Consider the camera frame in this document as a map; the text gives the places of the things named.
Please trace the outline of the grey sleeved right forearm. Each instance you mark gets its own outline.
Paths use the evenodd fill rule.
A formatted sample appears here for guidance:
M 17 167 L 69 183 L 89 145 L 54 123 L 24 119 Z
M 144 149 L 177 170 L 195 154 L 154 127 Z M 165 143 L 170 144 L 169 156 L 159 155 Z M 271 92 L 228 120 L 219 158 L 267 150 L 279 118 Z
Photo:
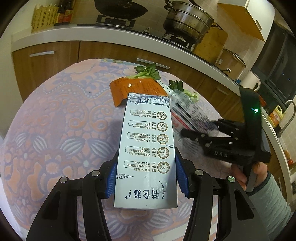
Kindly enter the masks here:
M 293 216 L 291 207 L 283 197 L 273 175 L 268 172 L 266 179 L 252 192 L 247 192 L 254 204 L 270 240 L 276 240 Z

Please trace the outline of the person's right hand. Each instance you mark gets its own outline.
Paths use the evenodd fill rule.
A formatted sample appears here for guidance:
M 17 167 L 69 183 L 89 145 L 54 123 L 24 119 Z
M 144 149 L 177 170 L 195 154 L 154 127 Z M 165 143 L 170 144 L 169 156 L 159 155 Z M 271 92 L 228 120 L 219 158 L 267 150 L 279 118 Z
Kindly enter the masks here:
M 256 175 L 256 180 L 254 183 L 254 189 L 258 189 L 259 187 L 263 187 L 265 183 L 270 178 L 270 173 L 268 171 L 267 165 L 263 162 L 257 162 L 253 164 L 252 171 Z M 247 191 L 247 177 L 245 174 L 240 170 L 238 165 L 232 164 L 231 165 L 231 174 L 234 178 L 238 181 L 240 186 L 243 188 L 244 191 Z

